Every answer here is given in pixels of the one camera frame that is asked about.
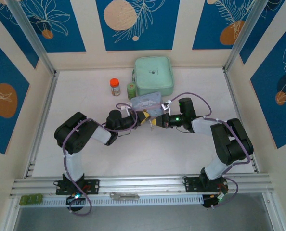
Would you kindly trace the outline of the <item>blue-grey zip pouch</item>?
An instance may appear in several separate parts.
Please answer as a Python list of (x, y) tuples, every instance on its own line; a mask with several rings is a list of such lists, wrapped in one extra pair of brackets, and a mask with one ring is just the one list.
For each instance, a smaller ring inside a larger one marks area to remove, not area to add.
[(134, 97), (130, 102), (136, 111), (146, 110), (150, 117), (158, 117), (163, 114), (161, 106), (163, 100), (160, 92)]

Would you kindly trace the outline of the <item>green cylindrical can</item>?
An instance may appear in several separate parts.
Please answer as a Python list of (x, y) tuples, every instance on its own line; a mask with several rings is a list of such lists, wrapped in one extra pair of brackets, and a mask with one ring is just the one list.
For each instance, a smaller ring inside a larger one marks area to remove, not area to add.
[(134, 82), (127, 84), (127, 97), (129, 100), (136, 97), (136, 84)]

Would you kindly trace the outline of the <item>orange lid spice bottle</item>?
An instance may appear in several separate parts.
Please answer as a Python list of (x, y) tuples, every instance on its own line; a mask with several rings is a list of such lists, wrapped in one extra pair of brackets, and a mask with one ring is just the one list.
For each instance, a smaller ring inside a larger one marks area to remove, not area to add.
[(120, 86), (119, 86), (119, 80), (117, 78), (110, 79), (110, 87), (111, 87), (111, 93), (113, 96), (119, 96), (120, 95)]

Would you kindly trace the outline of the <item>mint green zip pouch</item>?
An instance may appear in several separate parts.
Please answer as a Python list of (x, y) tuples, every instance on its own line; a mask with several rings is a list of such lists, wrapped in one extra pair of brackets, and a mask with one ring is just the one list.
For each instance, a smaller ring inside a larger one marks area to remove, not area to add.
[(170, 59), (166, 56), (141, 57), (135, 61), (132, 80), (137, 95), (160, 92), (170, 96), (174, 90), (174, 74)]

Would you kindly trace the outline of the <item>black controller board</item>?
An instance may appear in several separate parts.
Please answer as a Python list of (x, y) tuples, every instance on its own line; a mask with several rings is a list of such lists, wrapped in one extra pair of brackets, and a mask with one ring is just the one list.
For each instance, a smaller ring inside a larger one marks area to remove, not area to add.
[(203, 204), (202, 206), (205, 208), (212, 208), (214, 209), (220, 200), (223, 199), (225, 194), (221, 193), (220, 195), (203, 195)]
[(75, 193), (66, 198), (66, 205), (84, 205), (85, 201), (86, 198), (82, 194)]

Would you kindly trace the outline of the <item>green circuit board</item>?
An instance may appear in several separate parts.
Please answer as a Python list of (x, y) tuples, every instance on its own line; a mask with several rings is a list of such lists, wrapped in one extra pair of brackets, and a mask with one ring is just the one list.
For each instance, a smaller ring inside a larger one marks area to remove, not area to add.
[(42, 194), (22, 195), (19, 201), (20, 206), (25, 205), (39, 205), (43, 201)]

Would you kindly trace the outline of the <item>aluminium side rail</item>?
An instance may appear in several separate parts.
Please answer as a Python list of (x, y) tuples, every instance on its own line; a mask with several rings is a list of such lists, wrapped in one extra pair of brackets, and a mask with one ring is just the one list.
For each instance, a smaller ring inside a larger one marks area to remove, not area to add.
[(45, 98), (45, 103), (44, 103), (44, 106), (43, 106), (43, 109), (42, 109), (42, 112), (41, 112), (41, 117), (40, 117), (40, 122), (39, 122), (39, 125), (38, 125), (38, 129), (37, 129), (37, 133), (35, 135), (35, 138), (33, 139), (32, 148), (31, 148), (31, 151), (30, 151), (30, 154), (29, 154), (29, 157), (28, 157), (28, 161), (27, 161), (27, 164), (26, 164), (26, 168), (25, 168), (25, 171), (24, 171), (24, 174), (23, 174), (23, 178), (24, 179), (29, 177), (28, 173), (29, 173), (29, 170), (30, 170), (30, 166), (32, 164), (34, 164), (35, 161), (36, 161), (37, 154), (38, 154), (39, 147), (40, 147), (40, 143), (41, 143), (41, 139), (42, 139), (43, 132), (44, 132), (44, 128), (45, 128), (45, 125), (46, 125), (47, 117), (48, 117), (48, 114), (49, 114), (50, 106), (51, 106), (52, 99), (53, 99), (53, 96), (54, 96), (54, 92), (55, 92), (55, 89), (56, 89), (56, 84), (57, 84), (57, 81), (58, 81), (59, 74), (60, 74), (60, 71), (56, 70), (55, 74), (53, 76), (53, 79), (52, 79), (52, 81), (51, 81), (51, 83), (49, 85), (49, 90), (47, 92), (47, 95), (46, 95), (46, 98)]
[[(222, 68), (222, 70), (223, 70), (223, 74), (224, 74), (224, 77), (225, 77), (225, 80), (226, 80), (226, 83), (227, 83), (227, 86), (228, 86), (228, 90), (230, 92), (230, 96), (231, 96), (231, 99), (232, 99), (232, 102), (233, 102), (233, 105), (234, 105), (234, 109), (235, 109), (237, 118), (241, 121), (241, 124), (244, 125), (243, 120), (242, 120), (242, 116), (241, 116), (241, 112), (239, 110), (238, 101), (236, 99), (235, 92), (234, 92), (233, 86), (231, 84), (228, 72), (224, 69), (224, 67)], [(250, 160), (251, 160), (251, 163), (253, 165), (254, 172), (255, 173), (260, 173), (260, 168), (258, 166), (255, 154), (251, 155)]]

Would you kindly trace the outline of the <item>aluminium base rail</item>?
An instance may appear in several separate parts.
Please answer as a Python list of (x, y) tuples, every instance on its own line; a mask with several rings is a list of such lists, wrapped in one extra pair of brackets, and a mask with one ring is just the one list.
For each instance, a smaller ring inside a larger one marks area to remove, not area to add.
[[(239, 193), (273, 193), (274, 186), (268, 174), (228, 174), (228, 180), (238, 184)], [(136, 193), (142, 195), (173, 195), (186, 194), (182, 183), (182, 175), (164, 176), (134, 176), (134, 177), (100, 177), (99, 195), (108, 195), (110, 192)], [(29, 177), (15, 179), (10, 191), (10, 197), (16, 198), (26, 194), (40, 193), (55, 197), (55, 181), (60, 177)]]

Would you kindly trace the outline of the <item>aluminium corner post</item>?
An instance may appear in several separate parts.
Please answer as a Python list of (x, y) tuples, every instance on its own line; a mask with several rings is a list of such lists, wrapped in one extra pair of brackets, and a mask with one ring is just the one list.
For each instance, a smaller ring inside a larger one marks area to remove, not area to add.
[(251, 34), (255, 24), (257, 23), (261, 13), (263, 12), (268, 0), (255, 0), (254, 6), (249, 12), (249, 15), (242, 27), (240, 34), (238, 35), (235, 44), (233, 45), (231, 52), (223, 66), (223, 72), (227, 74), (230, 68), (233, 66), (234, 61), (238, 57), (241, 49)]
[(47, 55), (46, 50), (44, 49), (39, 37), (37, 36), (33, 26), (31, 25), (28, 17), (26, 16), (20, 4), (18, 3), (17, 0), (5, 0), (5, 2), (9, 10), (11, 11), (13, 17), (15, 18), (16, 22), (20, 26), (25, 37), (27, 38), (30, 45), (32, 46), (33, 50), (36, 52), (39, 59), (43, 62), (47, 71), (53, 77), (55, 77), (56, 70), (53, 67)]

